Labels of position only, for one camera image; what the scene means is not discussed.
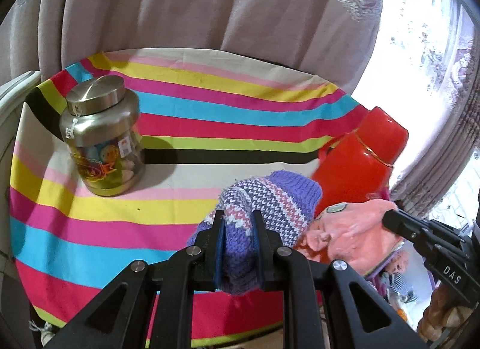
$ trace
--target cloth doll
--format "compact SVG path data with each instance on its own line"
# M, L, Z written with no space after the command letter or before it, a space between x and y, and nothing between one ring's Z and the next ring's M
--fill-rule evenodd
M344 260L360 275L366 275L402 240L382 226L383 215L391 209L397 209L395 203L382 199L327 207L295 249L318 262Z

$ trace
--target round table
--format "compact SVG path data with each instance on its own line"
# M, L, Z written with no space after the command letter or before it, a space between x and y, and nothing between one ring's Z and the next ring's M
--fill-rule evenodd
M59 133L64 96L78 82L120 75L140 98L147 171L122 196L83 185ZM11 170L11 242L26 293L63 326L132 260L183 248L222 188L279 169L304 175L330 138L366 109L324 79L213 50L100 53L28 96ZM280 293L194 296L192 345L228 344L281 326Z

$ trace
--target red thermos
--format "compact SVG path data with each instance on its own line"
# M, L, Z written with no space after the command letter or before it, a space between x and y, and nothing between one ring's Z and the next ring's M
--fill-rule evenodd
M375 107L357 130L334 138L319 150L320 166L311 176L322 187L315 217L330 205L364 203L388 185L393 163L402 153L409 132ZM328 148L338 145L326 155Z

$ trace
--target stainless steel jar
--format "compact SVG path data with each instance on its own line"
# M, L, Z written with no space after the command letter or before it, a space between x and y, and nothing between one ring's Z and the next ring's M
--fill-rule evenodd
M100 196L125 192L145 169L138 96L122 77L103 76L78 84L66 100L60 130L83 182Z

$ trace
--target knitted hat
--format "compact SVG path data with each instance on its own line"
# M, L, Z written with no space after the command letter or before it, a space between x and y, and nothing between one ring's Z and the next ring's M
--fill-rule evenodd
M285 246L292 247L308 227L322 196L320 186L296 173L279 170L268 177L238 181L225 189L215 209L198 225L188 246L199 231L212 227L215 211L225 212L225 245L221 289L239 295L257 287L256 251L251 214L260 210L265 227L276 231Z

